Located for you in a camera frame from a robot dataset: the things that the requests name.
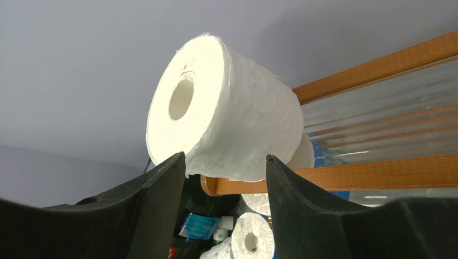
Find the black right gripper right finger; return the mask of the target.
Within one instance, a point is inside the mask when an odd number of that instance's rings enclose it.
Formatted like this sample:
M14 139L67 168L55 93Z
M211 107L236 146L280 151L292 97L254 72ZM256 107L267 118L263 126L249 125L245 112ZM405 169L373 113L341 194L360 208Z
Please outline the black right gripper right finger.
M266 158L278 258L457 258L457 199L344 200Z

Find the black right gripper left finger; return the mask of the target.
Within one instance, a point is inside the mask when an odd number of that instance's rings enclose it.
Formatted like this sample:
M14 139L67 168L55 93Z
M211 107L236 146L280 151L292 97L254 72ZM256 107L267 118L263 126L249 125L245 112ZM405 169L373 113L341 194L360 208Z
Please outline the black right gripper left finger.
M1 201L1 258L167 258L185 155L76 204Z

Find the blue paper roll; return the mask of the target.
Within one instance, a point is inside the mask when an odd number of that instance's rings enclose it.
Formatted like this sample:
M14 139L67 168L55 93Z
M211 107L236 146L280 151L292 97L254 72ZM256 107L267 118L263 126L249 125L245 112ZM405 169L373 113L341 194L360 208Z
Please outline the blue paper roll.
M306 133L302 135L300 145L287 163L292 169L318 168L325 166L345 165L341 153L322 147L320 143L310 138ZM244 203L249 209L261 215L270 216L268 194L243 194Z

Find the white paper towel roll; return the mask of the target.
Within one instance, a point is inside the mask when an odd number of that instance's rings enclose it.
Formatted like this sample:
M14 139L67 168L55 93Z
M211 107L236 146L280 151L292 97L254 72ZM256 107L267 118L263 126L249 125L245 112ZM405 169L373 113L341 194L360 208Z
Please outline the white paper towel roll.
M155 165L183 152L186 175L259 182L266 177L266 157L289 162L303 130L290 87L204 33L186 42L165 69L145 139Z

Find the orange wooden shelf rack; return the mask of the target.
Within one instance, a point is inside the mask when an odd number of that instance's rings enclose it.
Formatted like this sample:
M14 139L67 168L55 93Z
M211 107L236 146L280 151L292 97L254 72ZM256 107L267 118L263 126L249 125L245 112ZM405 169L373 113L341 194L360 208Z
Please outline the orange wooden shelf rack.
M457 197L457 32L294 89L304 133L345 165L295 169L374 207Z

